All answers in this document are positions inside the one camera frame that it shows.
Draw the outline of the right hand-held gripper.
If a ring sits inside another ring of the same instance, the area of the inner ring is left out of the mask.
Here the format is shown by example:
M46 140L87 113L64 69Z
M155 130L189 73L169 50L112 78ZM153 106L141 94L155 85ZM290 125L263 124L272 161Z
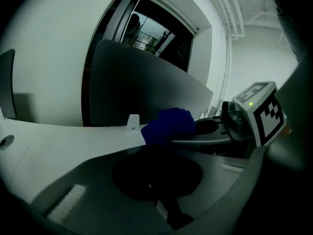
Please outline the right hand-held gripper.
M214 145L254 138L257 147L265 146L286 125L285 114L275 98L277 91L273 81L256 82L231 101L223 102L220 117L227 129L219 118L206 117L195 121L197 135L173 138L171 142Z

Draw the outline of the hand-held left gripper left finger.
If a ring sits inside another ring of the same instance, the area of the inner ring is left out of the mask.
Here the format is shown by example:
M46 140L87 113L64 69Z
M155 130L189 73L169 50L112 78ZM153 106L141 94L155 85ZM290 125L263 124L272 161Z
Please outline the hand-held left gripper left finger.
M80 235L160 235L171 231L152 202L130 198L113 182L113 166L140 150L141 146L79 164L43 189L31 206L47 216L75 185L80 185L86 191L63 221L65 229Z

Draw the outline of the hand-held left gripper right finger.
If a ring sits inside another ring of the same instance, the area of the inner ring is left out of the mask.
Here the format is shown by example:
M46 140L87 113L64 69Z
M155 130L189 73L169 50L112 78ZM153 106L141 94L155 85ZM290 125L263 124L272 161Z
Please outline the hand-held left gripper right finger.
M195 191L178 199L183 212L194 221L185 230L234 230L261 174L266 148L256 148L249 159L177 153L198 163L203 178Z

